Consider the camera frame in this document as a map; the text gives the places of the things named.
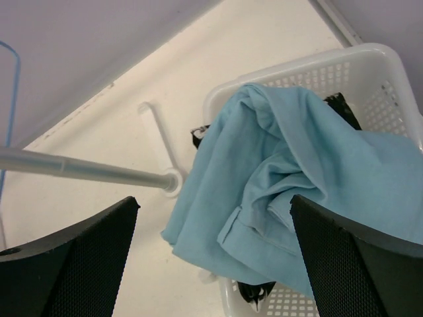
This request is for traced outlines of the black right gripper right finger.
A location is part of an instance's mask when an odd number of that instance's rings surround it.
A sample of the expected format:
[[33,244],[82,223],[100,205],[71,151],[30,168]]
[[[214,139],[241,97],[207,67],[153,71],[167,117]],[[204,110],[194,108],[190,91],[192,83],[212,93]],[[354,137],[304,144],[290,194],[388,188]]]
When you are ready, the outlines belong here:
[[290,214],[320,316],[422,315],[422,245],[301,195]]

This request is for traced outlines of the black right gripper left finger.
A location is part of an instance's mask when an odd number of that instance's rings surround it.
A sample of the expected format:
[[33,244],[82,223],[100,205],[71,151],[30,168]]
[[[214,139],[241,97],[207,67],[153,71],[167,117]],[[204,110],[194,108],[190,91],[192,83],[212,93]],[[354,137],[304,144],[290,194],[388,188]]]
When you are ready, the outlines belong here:
[[2,316],[111,316],[137,221],[134,197],[1,251]]

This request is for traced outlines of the light blue trousers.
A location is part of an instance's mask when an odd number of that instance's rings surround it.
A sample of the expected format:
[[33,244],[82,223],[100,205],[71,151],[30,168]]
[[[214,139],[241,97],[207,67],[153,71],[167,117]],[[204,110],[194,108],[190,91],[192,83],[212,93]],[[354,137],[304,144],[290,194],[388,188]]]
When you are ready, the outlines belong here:
[[311,297],[295,195],[422,242],[422,153],[411,139],[358,131],[306,88],[258,84],[242,86],[210,125],[162,236],[216,275]]

